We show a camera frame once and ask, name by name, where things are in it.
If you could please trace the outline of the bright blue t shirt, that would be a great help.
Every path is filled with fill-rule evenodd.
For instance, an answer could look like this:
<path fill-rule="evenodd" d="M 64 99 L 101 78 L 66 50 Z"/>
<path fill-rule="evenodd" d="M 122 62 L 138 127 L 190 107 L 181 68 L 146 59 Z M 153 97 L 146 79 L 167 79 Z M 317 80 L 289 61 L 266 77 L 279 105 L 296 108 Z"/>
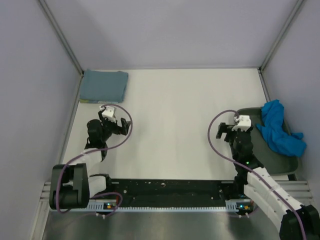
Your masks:
<path fill-rule="evenodd" d="M 263 139 L 269 148 L 284 156 L 301 157 L 307 144 L 301 132 L 287 133 L 283 129 L 285 108 L 278 99 L 269 101 L 261 108 L 262 124 L 257 123 Z"/>

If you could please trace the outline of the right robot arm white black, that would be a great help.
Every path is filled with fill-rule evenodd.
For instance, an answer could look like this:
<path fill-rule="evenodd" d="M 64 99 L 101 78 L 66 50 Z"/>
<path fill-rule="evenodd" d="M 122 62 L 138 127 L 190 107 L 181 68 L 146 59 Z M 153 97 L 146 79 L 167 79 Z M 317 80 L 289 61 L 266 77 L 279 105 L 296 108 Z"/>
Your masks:
<path fill-rule="evenodd" d="M 225 135 L 232 153 L 231 162 L 237 175 L 233 192 L 239 198 L 248 197 L 263 211 L 278 230 L 282 240 L 305 240 L 320 236 L 320 216 L 317 209 L 304 205 L 281 187 L 253 153 L 252 129 L 220 123 L 216 138 Z"/>

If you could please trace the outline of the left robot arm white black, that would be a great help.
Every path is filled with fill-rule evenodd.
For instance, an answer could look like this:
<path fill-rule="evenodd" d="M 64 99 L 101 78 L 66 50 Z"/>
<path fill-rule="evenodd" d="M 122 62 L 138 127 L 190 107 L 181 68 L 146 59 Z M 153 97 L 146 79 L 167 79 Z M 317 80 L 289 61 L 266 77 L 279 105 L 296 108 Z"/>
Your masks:
<path fill-rule="evenodd" d="M 109 198 L 114 191 L 108 174 L 89 175 L 90 170 L 105 160 L 107 140 L 112 135 L 127 136 L 131 121 L 121 118 L 121 125 L 115 117 L 115 108 L 107 106 L 98 112 L 98 119 L 87 124 L 84 151 L 66 164 L 57 164 L 51 172 L 49 206 L 59 212 L 70 209 L 84 209 L 96 195 Z"/>

